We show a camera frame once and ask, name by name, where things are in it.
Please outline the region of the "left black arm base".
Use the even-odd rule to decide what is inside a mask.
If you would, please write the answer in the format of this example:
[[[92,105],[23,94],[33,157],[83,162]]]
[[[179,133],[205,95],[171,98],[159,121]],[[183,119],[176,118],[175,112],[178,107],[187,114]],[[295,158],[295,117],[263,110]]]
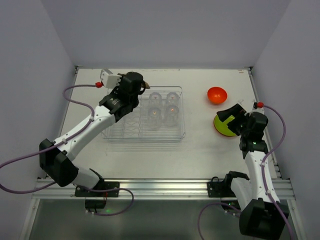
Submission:
[[[104,181],[99,182],[97,186],[95,186],[94,190],[110,190],[108,192],[95,192],[92,190],[87,190],[82,186],[77,186],[75,188],[74,195],[76,197],[85,198],[84,207],[88,211],[94,211],[104,209],[107,204],[107,198],[117,198],[119,196],[119,190],[116,190],[120,187],[120,183],[118,181]]]

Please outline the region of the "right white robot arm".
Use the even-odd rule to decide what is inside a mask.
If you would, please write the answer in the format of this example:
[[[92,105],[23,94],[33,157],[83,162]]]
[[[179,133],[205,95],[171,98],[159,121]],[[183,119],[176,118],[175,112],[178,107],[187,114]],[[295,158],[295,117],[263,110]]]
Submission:
[[[288,224],[289,209],[281,204],[269,170],[268,150],[264,131],[268,118],[264,104],[255,102],[251,112],[240,104],[217,112],[221,122],[230,116],[228,129],[240,137],[239,149],[249,174],[231,173],[228,187],[240,206],[239,230],[242,235],[264,240],[278,240]]]

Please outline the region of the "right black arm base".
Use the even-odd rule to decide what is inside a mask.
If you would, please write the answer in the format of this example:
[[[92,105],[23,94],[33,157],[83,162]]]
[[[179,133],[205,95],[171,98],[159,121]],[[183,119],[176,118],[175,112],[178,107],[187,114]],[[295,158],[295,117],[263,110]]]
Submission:
[[[249,183],[250,178],[247,174],[238,171],[229,171],[223,180],[220,180],[217,176],[213,176],[209,182],[207,182],[207,194],[209,198],[228,198],[235,197],[236,194],[232,191],[231,185],[233,180],[244,180],[244,183]],[[242,208],[239,203],[236,205],[228,204],[225,202],[213,202],[203,207],[202,212],[211,206],[220,206],[226,212],[234,210],[237,214],[242,212]]]

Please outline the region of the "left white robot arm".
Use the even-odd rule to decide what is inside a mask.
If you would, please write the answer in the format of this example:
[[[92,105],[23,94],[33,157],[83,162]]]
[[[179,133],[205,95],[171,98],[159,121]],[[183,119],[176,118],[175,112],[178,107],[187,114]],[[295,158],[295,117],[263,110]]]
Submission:
[[[93,169],[83,169],[73,160],[97,135],[111,127],[139,105],[139,96],[150,86],[144,77],[134,71],[110,74],[93,84],[94,88],[113,86],[112,91],[90,108],[90,114],[69,132],[53,141],[39,144],[39,164],[60,187],[69,184],[87,191],[101,193],[104,179]]]

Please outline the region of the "green plate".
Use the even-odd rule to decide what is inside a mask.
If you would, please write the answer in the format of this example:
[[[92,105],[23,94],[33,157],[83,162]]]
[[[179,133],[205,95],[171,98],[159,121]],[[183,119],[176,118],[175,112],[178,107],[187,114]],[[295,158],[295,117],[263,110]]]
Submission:
[[[227,126],[227,123],[229,123],[230,121],[232,121],[235,117],[233,116],[230,116],[227,120],[225,121],[220,121],[218,116],[216,115],[214,117],[214,120],[213,120],[213,125],[216,125],[216,126]]]

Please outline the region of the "orange bowl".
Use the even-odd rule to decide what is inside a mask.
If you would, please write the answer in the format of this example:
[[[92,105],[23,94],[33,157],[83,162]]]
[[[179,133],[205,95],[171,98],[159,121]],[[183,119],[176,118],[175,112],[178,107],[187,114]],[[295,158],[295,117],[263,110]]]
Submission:
[[[212,104],[220,105],[228,99],[228,94],[222,87],[214,86],[207,91],[207,98]]]

